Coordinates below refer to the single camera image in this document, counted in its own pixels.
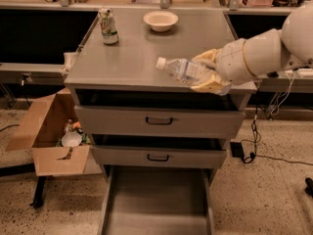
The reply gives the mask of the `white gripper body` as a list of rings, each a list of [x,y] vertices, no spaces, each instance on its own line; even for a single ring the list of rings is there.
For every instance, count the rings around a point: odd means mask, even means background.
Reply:
[[[225,80],[234,85],[241,85],[254,80],[244,59],[246,41],[240,38],[226,44],[216,56],[216,70]]]

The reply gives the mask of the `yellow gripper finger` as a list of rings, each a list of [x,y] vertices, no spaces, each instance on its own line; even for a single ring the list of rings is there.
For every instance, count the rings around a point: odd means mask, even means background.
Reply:
[[[203,64],[211,69],[216,69],[216,58],[217,54],[220,52],[219,49],[210,49],[197,56],[195,56],[192,61],[196,63]]]
[[[192,90],[200,93],[212,93],[215,95],[226,95],[231,89],[232,83],[223,79],[219,74],[213,73],[206,82],[191,87]]]

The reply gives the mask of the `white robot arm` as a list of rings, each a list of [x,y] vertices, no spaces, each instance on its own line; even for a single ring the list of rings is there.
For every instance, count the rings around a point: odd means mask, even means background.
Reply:
[[[274,71],[312,67],[313,5],[307,3],[291,12],[281,29],[270,29],[250,39],[211,49],[193,59],[212,68],[210,78],[193,85],[196,92],[227,94],[232,85],[255,81]]]

